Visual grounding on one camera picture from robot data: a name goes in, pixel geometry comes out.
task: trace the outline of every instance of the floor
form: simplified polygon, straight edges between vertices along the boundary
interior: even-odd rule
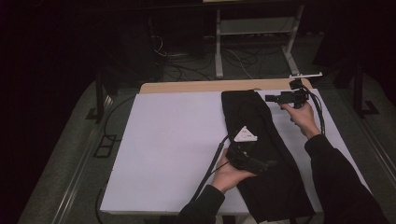
[[[199,58],[182,51],[166,52],[167,60],[160,62],[163,67],[161,81],[214,80],[212,38],[205,38],[209,44]],[[292,53],[302,74],[317,74],[326,69],[312,64],[321,38],[322,35],[297,36]],[[224,38],[224,79],[289,77],[287,62],[280,51],[287,39],[286,35]],[[164,54],[162,49],[156,50],[159,54]],[[372,101],[379,115],[360,119],[351,107],[352,82],[346,89],[336,89],[332,84],[336,74],[335,71],[313,82],[313,87],[319,90],[385,215],[390,223],[396,223],[396,174],[392,173],[392,165],[396,162],[396,141],[393,139],[396,134],[396,108],[387,100],[379,85],[370,77],[364,76],[363,99]],[[120,142],[115,143],[108,158],[95,158],[93,153],[105,133],[116,134],[117,139],[121,139],[138,91],[135,88],[120,88],[117,95],[107,97],[105,116],[99,123],[87,119],[89,111],[96,107],[94,83],[84,91],[26,205],[20,224],[144,224],[158,221],[158,217],[115,216],[98,211]],[[321,217],[315,217],[310,223],[321,223]]]

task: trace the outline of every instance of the camera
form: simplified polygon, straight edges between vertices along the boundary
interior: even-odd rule
[[[265,95],[266,102],[275,102],[279,104],[294,103],[294,108],[301,108],[305,101],[309,99],[309,92],[304,89],[297,91],[282,91],[280,95]]]
[[[267,171],[268,168],[276,165],[276,161],[259,161],[251,158],[249,154],[256,141],[257,136],[254,136],[246,126],[243,127],[238,135],[231,140],[225,157],[238,170],[246,170],[255,175]]]

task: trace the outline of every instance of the black fabric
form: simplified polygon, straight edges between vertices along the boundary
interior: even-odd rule
[[[263,222],[314,215],[297,164],[260,95],[255,91],[224,91],[221,101],[229,136],[247,126],[258,136],[250,155],[261,161],[277,161],[267,172],[237,185],[254,219]]]
[[[309,139],[312,177],[323,208],[324,224],[389,223],[347,158],[322,134]]]
[[[211,224],[224,202],[224,194],[211,185],[206,185],[196,201],[188,203],[180,211],[175,224]]]

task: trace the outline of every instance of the black cable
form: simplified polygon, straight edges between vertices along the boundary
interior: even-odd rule
[[[104,224],[102,219],[99,216],[99,208],[98,208],[98,204],[99,204],[99,198],[100,195],[102,194],[103,189],[105,188],[105,186],[107,186],[108,180],[105,182],[105,184],[99,189],[99,192],[96,196],[96,200],[95,200],[95,215],[96,215],[96,219],[98,220],[98,222],[100,224]]]
[[[323,110],[322,110],[322,105],[321,105],[319,98],[312,91],[310,91],[304,84],[300,84],[300,83],[297,83],[297,84],[299,86],[301,86],[305,91],[307,91],[309,93],[309,95],[311,96],[312,101],[315,104],[315,108],[318,111],[318,117],[319,117],[319,122],[320,122],[320,132],[323,135],[326,135],[326,128],[325,128],[324,118],[323,118],[323,114],[322,114]]]
[[[209,168],[206,171],[206,174],[204,176],[204,178],[202,179],[200,185],[198,186],[198,189],[195,191],[194,195],[192,196],[190,202],[195,201],[198,198],[198,195],[201,193],[202,188],[204,187],[204,184],[206,183],[207,179],[212,175],[212,170],[213,167],[215,167],[216,165],[216,161],[219,158],[220,152],[222,151],[223,147],[224,147],[224,143],[225,141],[227,141],[228,139],[228,135],[224,137],[224,139],[220,142],[218,149],[216,150],[216,154],[213,157],[212,162],[210,163]]]
[[[108,120],[110,119],[111,115],[114,113],[114,111],[116,111],[117,108],[119,108],[121,105],[125,104],[126,102],[128,102],[128,101],[130,101],[130,100],[132,100],[132,99],[134,99],[134,98],[135,98],[135,96],[129,97],[128,99],[122,101],[119,105],[117,105],[116,107],[114,107],[113,110],[111,110],[110,114],[108,115],[108,117],[107,117],[107,119],[106,119],[105,128],[104,128],[104,130],[103,130],[103,132],[104,132],[104,134],[105,134],[105,138],[107,138],[107,139],[110,140],[110,141],[114,141],[114,142],[120,142],[120,141],[122,140],[122,139],[113,139],[113,138],[111,138],[111,137],[108,137],[107,132],[106,132]]]
[[[210,174],[213,175],[217,170],[221,169],[221,167],[227,165],[228,162],[229,162],[229,161],[224,162],[224,164],[222,164],[221,166],[219,166],[218,168],[216,168],[216,170],[212,171],[212,173],[210,173]]]

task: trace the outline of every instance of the dark background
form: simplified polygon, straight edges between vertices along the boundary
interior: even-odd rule
[[[98,71],[105,71],[106,89],[112,93],[121,83],[139,86],[158,80],[161,71],[155,65],[148,28],[151,13],[82,10],[148,3],[142,2],[1,2],[1,123],[5,133],[0,154],[0,223],[18,221],[79,96]],[[391,70],[396,37],[394,1],[366,2],[368,5],[332,1],[306,6],[300,34],[326,32],[317,64],[331,67],[345,57],[359,56],[394,103],[390,93],[396,83]],[[153,20],[157,34],[181,48],[199,43],[197,34],[214,32],[213,13],[157,16],[161,18]],[[163,29],[169,24],[175,28]],[[201,49],[194,46],[190,50]]]

